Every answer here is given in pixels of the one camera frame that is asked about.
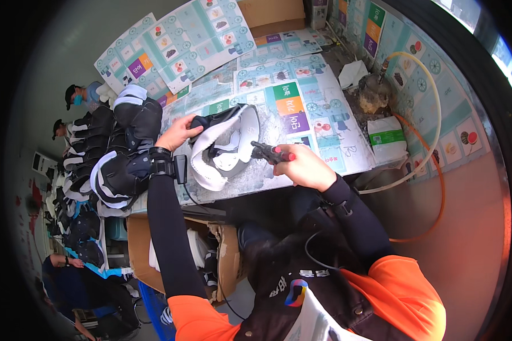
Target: face mask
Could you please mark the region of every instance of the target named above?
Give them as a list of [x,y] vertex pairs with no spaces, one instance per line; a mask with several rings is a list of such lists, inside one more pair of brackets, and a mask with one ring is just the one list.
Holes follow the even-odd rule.
[[83,99],[82,99],[82,95],[76,95],[76,96],[74,97],[74,105],[80,105],[80,104],[82,104],[82,100],[83,100]]

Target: orange shirt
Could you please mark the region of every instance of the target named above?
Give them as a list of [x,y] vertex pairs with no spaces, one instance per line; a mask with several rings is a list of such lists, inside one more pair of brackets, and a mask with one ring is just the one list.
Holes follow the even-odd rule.
[[[441,340],[445,309],[436,290],[417,261],[402,256],[377,260],[368,276],[341,270],[349,283],[372,304],[374,313],[417,341]],[[179,341],[231,341],[240,325],[232,326],[227,314],[214,310],[208,300],[196,296],[168,299]]]

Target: glue gun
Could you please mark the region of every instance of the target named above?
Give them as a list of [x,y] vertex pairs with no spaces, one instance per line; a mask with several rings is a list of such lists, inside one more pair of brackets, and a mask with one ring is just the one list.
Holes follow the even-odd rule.
[[252,141],[251,145],[254,146],[251,155],[253,159],[265,159],[273,165],[283,161],[294,161],[296,159],[296,155],[289,152],[282,152],[279,147],[261,144],[256,141]]

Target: window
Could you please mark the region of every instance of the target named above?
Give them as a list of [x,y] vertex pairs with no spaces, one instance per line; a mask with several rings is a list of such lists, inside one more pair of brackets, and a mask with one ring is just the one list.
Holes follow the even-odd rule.
[[[480,17],[480,6],[475,0],[432,0],[444,10],[455,17],[470,33],[474,33],[478,18]],[[512,87],[512,54],[506,46],[502,37],[499,37],[492,53],[493,60],[508,78]]]
[[432,0],[440,7],[455,17],[470,33],[474,33],[478,18],[480,17],[480,6],[475,0]]
[[493,49],[492,54],[495,63],[501,68],[502,73],[508,78],[508,82],[512,87],[512,54],[508,50],[505,41],[502,37],[498,38],[497,45]]

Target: black cap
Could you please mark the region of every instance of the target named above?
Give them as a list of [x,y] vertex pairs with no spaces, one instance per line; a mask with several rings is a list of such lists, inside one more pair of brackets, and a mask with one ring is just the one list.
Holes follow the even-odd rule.
[[72,94],[76,92],[76,88],[79,88],[79,86],[72,84],[64,93],[64,100],[67,102],[67,110],[70,110],[70,100],[72,99]]
[[53,137],[52,137],[53,140],[55,140],[55,136],[57,136],[57,129],[59,129],[62,124],[63,124],[63,121],[60,119],[57,119],[55,121],[55,124],[53,125]]

